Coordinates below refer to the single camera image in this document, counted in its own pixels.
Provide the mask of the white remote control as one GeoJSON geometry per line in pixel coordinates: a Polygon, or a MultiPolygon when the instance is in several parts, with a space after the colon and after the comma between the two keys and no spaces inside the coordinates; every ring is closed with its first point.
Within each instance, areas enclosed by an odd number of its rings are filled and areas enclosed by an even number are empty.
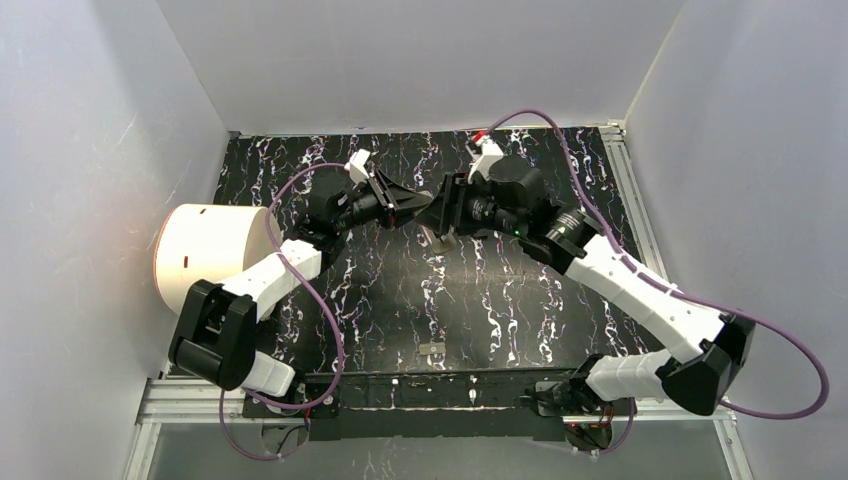
{"type": "Polygon", "coordinates": [[[431,249],[436,255],[444,255],[458,246],[458,239],[453,228],[449,228],[445,234],[431,232],[431,249]]]}

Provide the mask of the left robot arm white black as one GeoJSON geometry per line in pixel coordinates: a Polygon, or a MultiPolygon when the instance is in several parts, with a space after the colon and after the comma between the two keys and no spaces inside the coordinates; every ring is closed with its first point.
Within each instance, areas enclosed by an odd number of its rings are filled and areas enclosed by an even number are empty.
{"type": "Polygon", "coordinates": [[[336,261],[345,232],[369,222],[394,229],[431,196],[383,172],[325,164],[307,168],[306,213],[283,236],[266,207],[184,204],[166,220],[154,260],[160,296],[178,320],[168,348],[176,367],[216,386],[282,398],[294,367],[256,346],[258,325],[298,287],[336,261]]]}

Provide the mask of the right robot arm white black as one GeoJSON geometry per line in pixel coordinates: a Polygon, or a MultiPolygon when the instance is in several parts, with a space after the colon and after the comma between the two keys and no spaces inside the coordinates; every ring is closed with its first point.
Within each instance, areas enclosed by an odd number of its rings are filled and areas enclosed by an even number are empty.
{"type": "Polygon", "coordinates": [[[678,298],[663,278],[615,251],[597,220],[553,199],[539,169],[514,157],[486,175],[445,176],[415,220],[439,240],[481,230],[515,237],[530,258],[594,290],[662,344],[648,354],[589,356],[569,379],[532,394],[546,411],[654,398],[710,415],[747,359],[753,322],[678,298]]]}

